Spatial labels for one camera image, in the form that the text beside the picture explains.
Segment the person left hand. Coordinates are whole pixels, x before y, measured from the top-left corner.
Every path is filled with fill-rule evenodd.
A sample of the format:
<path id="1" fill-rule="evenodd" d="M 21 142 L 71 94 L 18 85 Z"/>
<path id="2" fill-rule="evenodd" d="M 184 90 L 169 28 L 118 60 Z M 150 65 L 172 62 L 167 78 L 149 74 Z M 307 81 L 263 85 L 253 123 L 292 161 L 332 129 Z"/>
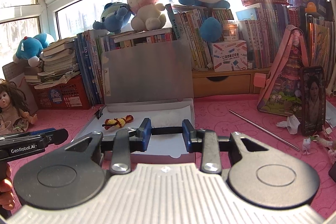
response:
<path id="1" fill-rule="evenodd" d="M 13 210 L 15 208 L 15 200 L 13 194 L 13 183 L 11 180 L 11 167 L 7 164 L 6 178 L 1 180 L 1 196 L 0 204 L 5 210 Z"/>

